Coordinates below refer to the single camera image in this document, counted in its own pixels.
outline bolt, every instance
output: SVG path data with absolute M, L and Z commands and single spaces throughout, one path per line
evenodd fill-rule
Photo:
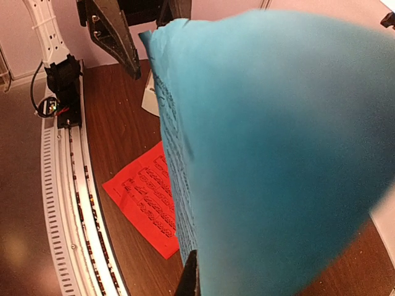
M 97 15 L 92 15 L 92 22 L 96 23 L 100 18 Z

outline red sheet with printed text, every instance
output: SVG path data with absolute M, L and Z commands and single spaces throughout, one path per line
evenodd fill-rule
M 162 142 L 123 168 L 103 188 L 164 258 L 179 249 Z

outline gray surface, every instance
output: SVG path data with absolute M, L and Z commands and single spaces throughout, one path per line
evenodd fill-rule
M 36 82 L 36 101 L 44 87 Z M 0 295 L 61 295 L 41 196 L 41 119 L 28 84 L 0 92 L 0 103 Z

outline black cable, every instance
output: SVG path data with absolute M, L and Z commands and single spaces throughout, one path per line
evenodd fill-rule
M 35 108 L 35 110 L 36 110 L 38 116 L 43 117 L 43 118 L 49 118 L 49 117 L 53 117 L 53 116 L 55 115 L 56 109 L 53 110 L 53 111 L 52 111 L 51 113 L 49 113 L 49 114 L 45 114 L 45 113 L 43 112 L 44 109 L 43 109 L 43 111 L 41 111 L 40 108 L 37 107 L 36 102 L 35 102 L 35 99 L 34 99 L 34 94 L 33 94 L 33 87 L 34 87 L 34 83 L 35 83 L 35 80 L 36 80 L 36 76 L 37 76 L 37 74 L 38 74 L 38 72 L 39 72 L 39 70 L 40 70 L 40 68 L 41 68 L 42 66 L 43 66 L 43 61 L 41 61 L 41 62 L 39 63 L 38 68 L 37 68 L 36 72 L 33 74 L 33 78 L 31 79 L 31 83 L 30 83 L 30 100 L 31 100 L 31 103 L 33 104 L 33 107 Z M 42 103 L 45 102 L 45 101 L 47 101 L 47 104 L 48 104 L 48 103 L 50 103 L 51 101 L 56 101 L 56 102 L 57 102 L 57 99 L 56 99 L 55 97 L 47 97 L 47 98 L 45 98 L 45 99 L 42 101 Z

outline brown wooden surface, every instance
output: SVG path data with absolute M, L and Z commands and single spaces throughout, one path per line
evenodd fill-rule
M 139 81 L 119 65 L 85 71 L 88 139 L 110 238 L 131 295 L 168 296 L 181 274 L 180 254 L 164 260 L 101 187 L 160 141 L 159 119 L 141 108 L 147 61 L 142 61 L 141 68 Z M 300 296 L 388 296 L 394 285 L 395 270 L 369 220 L 354 243 Z

